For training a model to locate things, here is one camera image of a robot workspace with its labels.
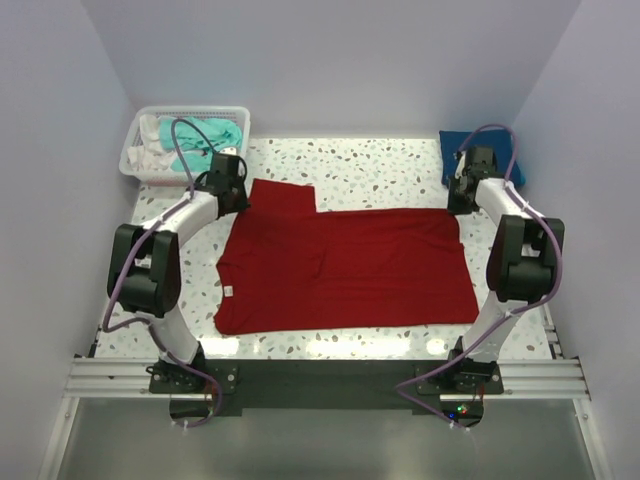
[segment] red cloth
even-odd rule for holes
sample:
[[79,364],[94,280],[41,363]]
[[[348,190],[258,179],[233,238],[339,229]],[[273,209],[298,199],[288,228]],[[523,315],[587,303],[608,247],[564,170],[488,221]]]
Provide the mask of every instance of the red cloth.
[[440,209],[317,213],[313,187],[255,180],[218,271],[218,331],[472,323],[458,222]]

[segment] white laundry basket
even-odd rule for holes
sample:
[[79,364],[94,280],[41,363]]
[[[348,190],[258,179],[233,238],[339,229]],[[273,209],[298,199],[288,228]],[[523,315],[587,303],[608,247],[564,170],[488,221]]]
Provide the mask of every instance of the white laundry basket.
[[226,118],[234,122],[240,130],[242,130],[242,145],[240,146],[239,155],[245,158],[249,147],[249,130],[251,121],[249,118],[249,110],[244,107],[203,107],[203,106],[163,106],[163,107],[145,107],[138,111],[136,117],[131,122],[129,133],[122,147],[120,155],[120,172],[124,175],[134,176],[142,182],[151,185],[186,185],[187,174],[184,172],[174,172],[173,170],[152,171],[152,170],[133,170],[129,163],[129,155],[127,148],[142,145],[140,140],[140,117],[142,115],[151,114],[156,117],[196,117],[205,118]]

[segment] teal towel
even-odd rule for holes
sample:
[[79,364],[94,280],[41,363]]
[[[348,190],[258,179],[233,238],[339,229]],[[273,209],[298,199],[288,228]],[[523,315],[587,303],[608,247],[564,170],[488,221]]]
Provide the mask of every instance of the teal towel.
[[[171,123],[173,120],[171,117],[165,117],[160,121],[158,135],[160,137],[160,144],[165,150],[174,150],[175,148],[173,140],[171,139]],[[201,120],[195,117],[185,117],[185,120],[188,120],[202,130],[218,151],[227,147],[240,148],[242,145],[242,130],[231,120],[224,118],[207,118]],[[198,132],[189,125],[179,123],[176,125],[176,138],[180,148],[183,153],[185,153],[185,160],[187,160],[187,165],[191,171],[203,172],[209,168],[211,164],[210,156],[187,155],[186,153],[188,150],[207,150],[209,148],[207,142],[205,142]],[[184,171],[184,167],[179,158],[171,164],[171,170],[174,172]]]

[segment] terrazzo tabletop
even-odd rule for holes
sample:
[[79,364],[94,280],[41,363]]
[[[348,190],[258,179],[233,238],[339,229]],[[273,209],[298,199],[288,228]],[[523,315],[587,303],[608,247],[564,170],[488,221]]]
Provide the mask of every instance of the terrazzo tabletop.
[[[437,140],[252,139],[246,158],[250,191],[254,178],[313,185],[320,212],[384,208],[446,208]],[[142,185],[133,223],[160,214],[184,193],[183,187]],[[224,336],[213,316],[222,298],[218,258],[236,215],[198,232],[181,250],[180,306],[208,358],[243,359],[434,359],[444,358],[469,325],[349,328]],[[483,212],[458,217],[460,239],[478,305],[488,292],[485,267],[496,227]],[[126,312],[118,306],[114,321]],[[501,359],[550,359],[542,311],[527,312],[500,353]],[[157,349],[146,329],[132,325],[99,333],[96,357],[153,358]]]

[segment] white wall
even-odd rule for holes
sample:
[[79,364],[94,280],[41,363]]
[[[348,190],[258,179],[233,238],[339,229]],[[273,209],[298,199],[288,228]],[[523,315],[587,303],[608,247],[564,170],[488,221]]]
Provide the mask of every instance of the white wall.
[[512,122],[579,0],[82,0],[134,106],[244,105],[259,134]]
[[528,193],[567,227],[553,304],[618,480],[640,470],[640,3],[583,0],[515,121]]
[[2,0],[0,478],[35,478],[104,307],[133,110],[76,0]]

